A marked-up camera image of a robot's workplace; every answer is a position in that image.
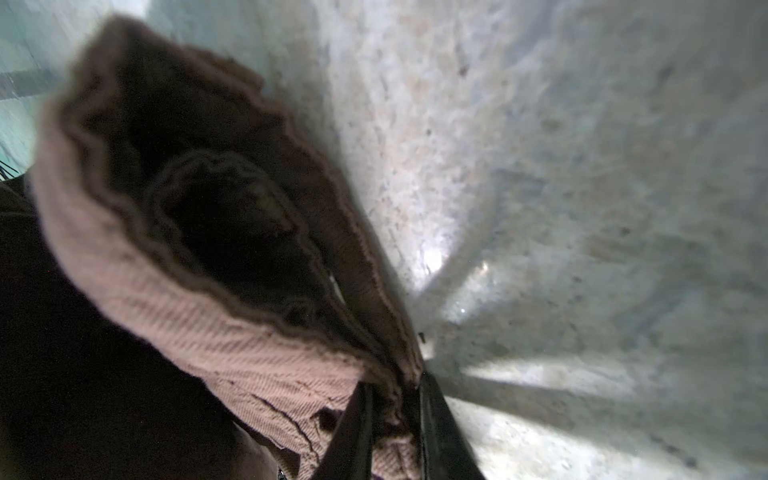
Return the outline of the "brown corduroy trousers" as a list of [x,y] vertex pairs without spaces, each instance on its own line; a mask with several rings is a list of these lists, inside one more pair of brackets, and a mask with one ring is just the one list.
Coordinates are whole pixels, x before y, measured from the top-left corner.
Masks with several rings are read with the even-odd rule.
[[423,361],[344,178],[231,59],[110,18],[1,185],[5,479],[319,474],[371,386],[418,479]]

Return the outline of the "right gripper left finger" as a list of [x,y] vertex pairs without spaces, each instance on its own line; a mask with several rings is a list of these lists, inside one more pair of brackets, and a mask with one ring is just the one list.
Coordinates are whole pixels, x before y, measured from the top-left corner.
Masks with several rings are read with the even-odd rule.
[[369,384],[360,382],[312,480],[371,479],[373,410],[373,389]]

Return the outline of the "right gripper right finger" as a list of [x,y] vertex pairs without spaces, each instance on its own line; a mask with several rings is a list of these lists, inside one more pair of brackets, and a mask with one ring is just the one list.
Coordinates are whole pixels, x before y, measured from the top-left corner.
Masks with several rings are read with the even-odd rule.
[[424,371],[419,385],[423,478],[485,480],[437,380]]

